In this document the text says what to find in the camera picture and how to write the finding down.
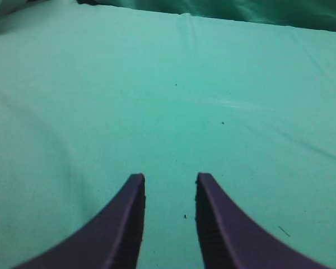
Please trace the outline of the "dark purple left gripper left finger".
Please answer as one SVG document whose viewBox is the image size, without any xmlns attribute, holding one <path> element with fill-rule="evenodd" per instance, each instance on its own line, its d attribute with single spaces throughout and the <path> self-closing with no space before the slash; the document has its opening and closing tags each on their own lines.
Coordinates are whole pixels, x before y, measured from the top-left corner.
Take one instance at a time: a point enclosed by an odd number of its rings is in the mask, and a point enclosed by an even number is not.
<svg viewBox="0 0 336 269">
<path fill-rule="evenodd" d="M 145 208 L 145 177 L 132 174 L 87 224 L 18 268 L 136 268 Z"/>
</svg>

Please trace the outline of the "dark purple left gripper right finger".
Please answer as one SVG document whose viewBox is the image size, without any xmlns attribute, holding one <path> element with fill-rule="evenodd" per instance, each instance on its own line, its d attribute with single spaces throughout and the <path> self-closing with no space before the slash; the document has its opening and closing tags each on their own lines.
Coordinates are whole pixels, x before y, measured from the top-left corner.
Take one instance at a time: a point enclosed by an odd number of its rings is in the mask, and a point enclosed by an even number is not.
<svg viewBox="0 0 336 269">
<path fill-rule="evenodd" d="M 324 268 L 255 223 L 210 173 L 196 181 L 195 222 L 205 268 Z"/>
</svg>

